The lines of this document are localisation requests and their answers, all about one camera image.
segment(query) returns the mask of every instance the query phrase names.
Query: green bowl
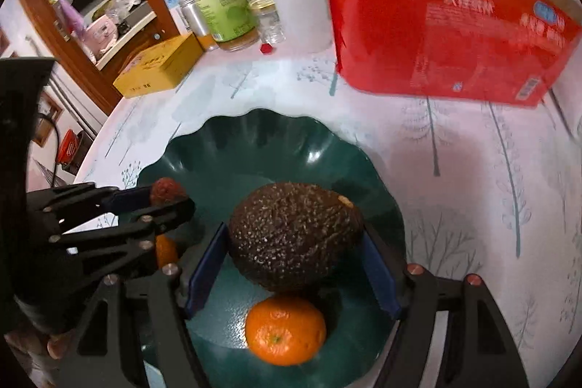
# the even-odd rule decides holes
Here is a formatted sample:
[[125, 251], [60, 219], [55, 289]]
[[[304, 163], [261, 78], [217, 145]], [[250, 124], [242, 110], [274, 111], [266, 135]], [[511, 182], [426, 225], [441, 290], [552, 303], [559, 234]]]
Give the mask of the green bowl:
[[[389, 244], [404, 254], [402, 216], [369, 158], [310, 117], [256, 109], [213, 117], [200, 130], [172, 140], [146, 167], [138, 185], [171, 177], [196, 202], [192, 222], [170, 234], [185, 247], [208, 241], [251, 191], [279, 181], [315, 183], [347, 196]], [[306, 364], [275, 367], [248, 351], [244, 321], [270, 295], [246, 280], [227, 256], [206, 306], [186, 322], [214, 388], [342, 388], [362, 377], [381, 352], [393, 321], [380, 310], [358, 255], [346, 256], [309, 298], [324, 313], [328, 338]], [[145, 358], [155, 365], [155, 355]]]

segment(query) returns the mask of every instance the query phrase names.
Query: white bottle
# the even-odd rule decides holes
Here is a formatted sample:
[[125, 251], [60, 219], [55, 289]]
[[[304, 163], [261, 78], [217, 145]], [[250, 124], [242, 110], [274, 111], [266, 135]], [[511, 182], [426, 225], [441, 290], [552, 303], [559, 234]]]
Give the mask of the white bottle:
[[316, 53], [332, 41], [326, 0], [274, 0], [287, 41], [300, 52]]

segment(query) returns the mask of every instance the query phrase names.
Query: dried fruit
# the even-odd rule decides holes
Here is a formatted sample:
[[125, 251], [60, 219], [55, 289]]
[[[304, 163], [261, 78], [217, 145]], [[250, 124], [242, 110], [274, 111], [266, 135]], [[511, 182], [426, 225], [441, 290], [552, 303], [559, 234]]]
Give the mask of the dried fruit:
[[152, 206], [170, 204], [184, 197], [188, 197], [186, 190], [180, 183], [171, 178], [160, 178], [152, 185], [150, 191]]

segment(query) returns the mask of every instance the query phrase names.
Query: yellow box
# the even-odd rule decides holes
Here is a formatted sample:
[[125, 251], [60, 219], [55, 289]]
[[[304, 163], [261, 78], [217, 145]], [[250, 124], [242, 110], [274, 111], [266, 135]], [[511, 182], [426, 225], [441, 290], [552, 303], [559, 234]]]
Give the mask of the yellow box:
[[200, 43], [191, 33], [171, 38], [139, 52], [113, 85], [125, 97], [173, 89], [202, 53]]

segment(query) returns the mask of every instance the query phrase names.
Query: tree pattern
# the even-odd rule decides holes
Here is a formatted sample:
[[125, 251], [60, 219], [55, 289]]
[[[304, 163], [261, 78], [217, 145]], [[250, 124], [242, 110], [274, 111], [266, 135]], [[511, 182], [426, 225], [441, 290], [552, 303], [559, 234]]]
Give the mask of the tree pattern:
[[507, 229], [515, 231], [515, 254], [519, 258], [522, 253], [522, 227], [531, 219], [531, 209], [527, 206], [525, 198], [523, 173], [519, 166], [519, 151], [513, 140], [511, 128], [503, 116], [502, 108], [487, 103], [484, 106], [484, 113], [497, 139], [499, 160], [495, 168], [502, 170], [500, 173], [503, 174], [503, 178], [498, 179], [496, 184], [507, 196], [502, 200], [502, 221]]
[[89, 169], [85, 173], [85, 177], [83, 178], [83, 182], [86, 183], [89, 181], [93, 173], [95, 173], [95, 168], [97, 167], [97, 160], [93, 160], [89, 165]]
[[256, 85], [257, 71], [252, 66], [252, 61], [229, 65], [223, 78], [223, 84], [232, 88], [231, 99], [234, 99], [240, 91], [253, 88]]
[[298, 81], [309, 81], [330, 87], [330, 96], [335, 96], [339, 84], [342, 83], [337, 70], [336, 62], [328, 59], [313, 59], [310, 64], [305, 65], [297, 72]]
[[202, 84], [186, 95], [176, 110], [172, 113], [172, 119], [178, 123], [188, 123], [195, 120], [208, 109], [212, 102], [216, 78], [208, 76]]
[[473, 225], [448, 208], [416, 209], [406, 220], [406, 257], [433, 275], [461, 279], [482, 268], [482, 244]]
[[548, 116], [550, 122], [552, 123], [552, 128], [554, 130], [556, 130], [556, 127], [557, 127], [556, 121], [554, 119], [554, 116], [552, 115], [552, 112], [549, 110], [548, 104], [546, 104], [545, 99], [542, 100], [541, 104], [542, 104], [543, 110], [545, 111], [545, 113]]
[[115, 214], [103, 214], [97, 219], [97, 228], [115, 227], [117, 225], [118, 217]]
[[568, 196], [571, 195], [574, 189], [574, 183], [572, 182], [573, 173], [570, 168], [570, 160], [565, 155], [565, 151], [564, 148], [558, 147], [555, 138], [553, 140], [541, 141], [541, 170], [543, 179], [560, 196], [562, 227], [566, 234], [566, 204]]
[[403, 109], [403, 129], [415, 142], [430, 141], [432, 147], [433, 175], [441, 176], [438, 146], [450, 145], [455, 134], [446, 127], [449, 109], [441, 101], [428, 97], [412, 99]]
[[123, 189], [135, 188], [137, 185], [137, 178], [141, 172], [141, 162], [134, 161], [130, 163], [127, 168], [121, 172], [121, 181], [123, 182]]
[[537, 318], [535, 315], [536, 309], [537, 304], [535, 298], [532, 295], [529, 295], [523, 303], [520, 316], [515, 321], [513, 330], [511, 331], [517, 350], [519, 350], [522, 358], [526, 350], [534, 348], [533, 339], [535, 336], [535, 326], [537, 324]]
[[107, 151], [105, 153], [104, 158], [107, 158], [107, 155], [109, 155], [109, 152], [111, 151], [111, 148], [113, 147], [113, 144], [115, 143], [115, 141], [117, 140], [117, 138], [119, 137], [119, 135], [121, 134], [121, 131], [123, 130], [123, 127], [125, 127], [125, 124], [127, 123], [127, 121], [131, 118], [131, 116], [133, 115], [134, 111], [136, 110], [136, 107], [139, 106], [139, 104], [141, 103], [141, 100], [143, 99], [143, 96], [138, 97], [135, 100], [135, 103], [133, 104], [132, 108], [129, 110], [129, 112], [127, 113], [127, 116], [125, 116], [125, 119], [123, 119], [123, 122], [121, 122], [121, 124], [119, 125], [119, 127], [117, 128], [115, 134], [113, 135], [113, 138], [109, 141], [109, 146], [107, 147]]
[[341, 139], [344, 139], [359, 148], [362, 148], [362, 145], [364, 144], [374, 142], [374, 134], [369, 131], [366, 124], [354, 121], [353, 118], [349, 116], [341, 117], [330, 128]]
[[560, 314], [560, 322], [569, 324], [568, 334], [572, 333], [578, 308], [580, 306], [580, 289], [582, 287], [582, 233], [580, 232], [581, 224], [576, 224], [572, 244], [575, 248], [575, 256], [572, 259], [570, 272], [568, 273], [568, 283], [570, 292], [564, 298], [564, 306]]
[[127, 144], [125, 153], [119, 161], [120, 165], [127, 156], [131, 147], [135, 144], [143, 144], [149, 140], [152, 131], [158, 124], [158, 118], [163, 102], [163, 100], [155, 101], [148, 107], [144, 108], [145, 110], [140, 111], [141, 115], [136, 116], [138, 118], [137, 121], [129, 127], [126, 133], [129, 143]]

